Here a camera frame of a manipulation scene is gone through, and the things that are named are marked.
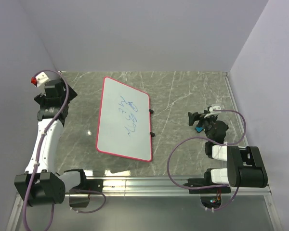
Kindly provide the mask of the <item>blue whiteboard eraser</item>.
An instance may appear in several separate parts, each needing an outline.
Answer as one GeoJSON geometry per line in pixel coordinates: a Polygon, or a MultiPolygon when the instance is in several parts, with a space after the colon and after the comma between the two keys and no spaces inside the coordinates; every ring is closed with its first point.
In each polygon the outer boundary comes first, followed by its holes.
{"type": "Polygon", "coordinates": [[[200,133],[200,132],[203,131],[203,127],[195,127],[195,130],[196,130],[198,133],[200,133]]]}

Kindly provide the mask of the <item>pink framed whiteboard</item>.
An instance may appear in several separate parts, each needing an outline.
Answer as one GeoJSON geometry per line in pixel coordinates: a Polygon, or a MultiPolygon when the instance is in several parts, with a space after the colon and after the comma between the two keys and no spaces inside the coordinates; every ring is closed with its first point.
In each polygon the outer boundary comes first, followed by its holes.
{"type": "Polygon", "coordinates": [[[104,154],[152,161],[150,97],[146,92],[104,78],[96,149],[104,154]]]}

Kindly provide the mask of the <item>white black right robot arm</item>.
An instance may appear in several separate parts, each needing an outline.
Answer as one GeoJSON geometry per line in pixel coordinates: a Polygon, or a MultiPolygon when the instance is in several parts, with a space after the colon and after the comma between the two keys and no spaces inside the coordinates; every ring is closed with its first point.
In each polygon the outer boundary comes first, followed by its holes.
{"type": "MultiPolygon", "coordinates": [[[[220,144],[224,142],[229,126],[218,120],[217,115],[211,115],[208,110],[203,113],[188,113],[188,124],[198,124],[195,130],[205,132],[207,138],[220,144]]],[[[226,168],[208,168],[202,179],[188,179],[185,184],[189,187],[204,187],[200,190],[190,190],[190,194],[204,193],[230,193],[231,187],[265,188],[268,184],[268,176],[260,154],[256,146],[221,146],[210,141],[205,143],[205,154],[216,160],[227,162],[226,168]]]]}

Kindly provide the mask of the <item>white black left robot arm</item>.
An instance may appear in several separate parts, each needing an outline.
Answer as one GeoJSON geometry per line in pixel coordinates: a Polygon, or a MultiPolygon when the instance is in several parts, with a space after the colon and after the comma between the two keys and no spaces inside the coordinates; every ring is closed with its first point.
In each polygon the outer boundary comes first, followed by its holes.
{"type": "Polygon", "coordinates": [[[66,170],[57,175],[54,167],[58,142],[68,116],[68,104],[77,93],[62,79],[51,80],[43,74],[33,77],[32,84],[41,88],[34,100],[38,134],[32,157],[25,172],[16,175],[14,185],[27,206],[60,204],[66,193],[101,194],[103,180],[90,180],[83,169],[66,170]]]}

